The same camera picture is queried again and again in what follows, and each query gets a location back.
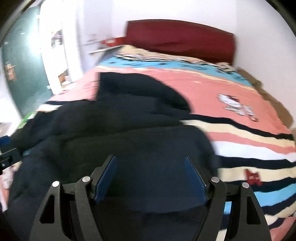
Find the green plastic object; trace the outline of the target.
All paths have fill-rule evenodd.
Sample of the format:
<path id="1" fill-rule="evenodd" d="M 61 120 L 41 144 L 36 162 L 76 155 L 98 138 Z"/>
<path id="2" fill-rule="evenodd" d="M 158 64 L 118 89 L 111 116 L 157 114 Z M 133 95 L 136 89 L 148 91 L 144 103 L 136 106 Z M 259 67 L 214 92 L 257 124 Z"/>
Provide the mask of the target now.
<path id="1" fill-rule="evenodd" d="M 33 111 L 33 112 L 30 112 L 30 113 L 28 113 L 22 120 L 21 120 L 21 122 L 20 122 L 20 124 L 18 125 L 18 130 L 19 129 L 22 129 L 25 125 L 26 125 L 26 123 L 29 121 L 29 120 L 31 120 L 31 119 L 33 119 L 34 117 L 35 117 L 35 115 L 37 114 L 37 112 L 36 111 Z"/>

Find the pink striped cartoon blanket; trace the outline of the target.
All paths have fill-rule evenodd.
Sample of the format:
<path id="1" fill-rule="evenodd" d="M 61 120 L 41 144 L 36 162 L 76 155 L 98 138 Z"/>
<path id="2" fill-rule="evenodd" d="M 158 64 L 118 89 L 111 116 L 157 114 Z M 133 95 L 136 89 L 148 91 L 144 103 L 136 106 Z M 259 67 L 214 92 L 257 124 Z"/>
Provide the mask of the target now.
<path id="1" fill-rule="evenodd" d="M 217 157 L 215 175 L 185 158 L 185 170 L 205 214 L 192 240 L 295 240 L 295 139 L 273 106 L 225 63 L 150 52 L 125 45 L 38 113 L 64 102 L 94 100 L 101 73 L 142 74 L 179 93 Z M 1 174 L 1 240 L 20 240 L 4 213 L 21 160 Z"/>

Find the brown cardboard beside bed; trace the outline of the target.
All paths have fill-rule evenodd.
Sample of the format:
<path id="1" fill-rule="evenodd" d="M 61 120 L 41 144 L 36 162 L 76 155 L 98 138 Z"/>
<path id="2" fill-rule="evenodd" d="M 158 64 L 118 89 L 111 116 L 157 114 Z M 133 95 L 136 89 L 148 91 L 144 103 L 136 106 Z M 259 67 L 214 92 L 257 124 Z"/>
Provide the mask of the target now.
<path id="1" fill-rule="evenodd" d="M 264 90 L 262 82 L 257 80 L 255 77 L 253 77 L 251 74 L 240 67 L 236 68 L 236 72 L 243 76 L 246 80 L 248 80 L 264 100 L 270 102 L 282 123 L 287 128 L 291 128 L 293 124 L 292 115 L 280 101 L 278 101 L 275 97 Z"/>

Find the dark red headboard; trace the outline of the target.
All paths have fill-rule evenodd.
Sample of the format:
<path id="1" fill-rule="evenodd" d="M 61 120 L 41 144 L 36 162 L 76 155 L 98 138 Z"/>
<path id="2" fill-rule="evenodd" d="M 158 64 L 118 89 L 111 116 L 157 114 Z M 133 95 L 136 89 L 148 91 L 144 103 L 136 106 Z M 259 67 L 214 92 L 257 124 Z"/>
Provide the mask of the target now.
<path id="1" fill-rule="evenodd" d="M 177 20 L 129 21 L 124 43 L 169 55 L 211 63 L 233 63 L 235 36 L 207 25 Z"/>

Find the dark green door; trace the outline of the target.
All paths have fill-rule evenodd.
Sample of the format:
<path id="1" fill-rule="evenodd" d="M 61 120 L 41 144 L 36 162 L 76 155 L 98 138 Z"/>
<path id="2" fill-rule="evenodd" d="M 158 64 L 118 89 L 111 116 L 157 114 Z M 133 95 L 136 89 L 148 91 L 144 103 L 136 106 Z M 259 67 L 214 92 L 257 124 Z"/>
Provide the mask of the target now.
<path id="1" fill-rule="evenodd" d="M 40 49 L 38 6 L 28 8 L 10 29 L 2 47 L 6 79 L 21 116 L 53 96 Z"/>

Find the grey wall shelf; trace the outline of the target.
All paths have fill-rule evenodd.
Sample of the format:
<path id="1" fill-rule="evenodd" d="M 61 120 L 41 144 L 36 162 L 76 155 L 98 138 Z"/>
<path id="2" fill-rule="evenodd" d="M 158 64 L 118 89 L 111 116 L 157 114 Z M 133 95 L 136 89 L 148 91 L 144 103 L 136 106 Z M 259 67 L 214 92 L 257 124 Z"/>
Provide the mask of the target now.
<path id="1" fill-rule="evenodd" d="M 99 52 L 105 52 L 105 51 L 108 51 L 108 50 L 121 48 L 122 46 L 123 45 L 116 45 L 116 46 L 111 46 L 111 47 L 100 48 L 100 49 L 97 49 L 97 50 L 90 51 L 90 52 L 88 52 L 88 54 L 95 54 L 95 53 L 99 53 Z"/>

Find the red box on shelf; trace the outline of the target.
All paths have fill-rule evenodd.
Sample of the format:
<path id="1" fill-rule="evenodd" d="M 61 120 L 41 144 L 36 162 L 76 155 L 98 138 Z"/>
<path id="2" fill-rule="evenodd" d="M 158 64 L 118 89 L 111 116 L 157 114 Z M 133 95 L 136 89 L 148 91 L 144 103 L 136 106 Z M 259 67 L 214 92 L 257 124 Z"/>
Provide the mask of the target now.
<path id="1" fill-rule="evenodd" d="M 100 41 L 100 44 L 107 47 L 119 46 L 125 43 L 125 37 L 110 38 Z"/>

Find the dark navy puffer jacket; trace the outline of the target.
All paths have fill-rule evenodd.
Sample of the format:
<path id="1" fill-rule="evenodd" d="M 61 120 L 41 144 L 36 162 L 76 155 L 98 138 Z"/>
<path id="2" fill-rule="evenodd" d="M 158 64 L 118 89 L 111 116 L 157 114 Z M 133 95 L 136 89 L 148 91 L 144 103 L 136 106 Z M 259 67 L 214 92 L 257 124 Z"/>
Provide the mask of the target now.
<path id="1" fill-rule="evenodd" d="M 200 129 L 183 124 L 187 101 L 142 74 L 101 73 L 98 85 L 94 100 L 36 114 L 4 147 L 23 155 L 4 213 L 11 228 L 28 240 L 52 182 L 75 183 L 114 155 L 116 171 L 95 208 L 108 240 L 192 240 L 205 207 L 185 158 L 215 175 L 217 157 Z"/>

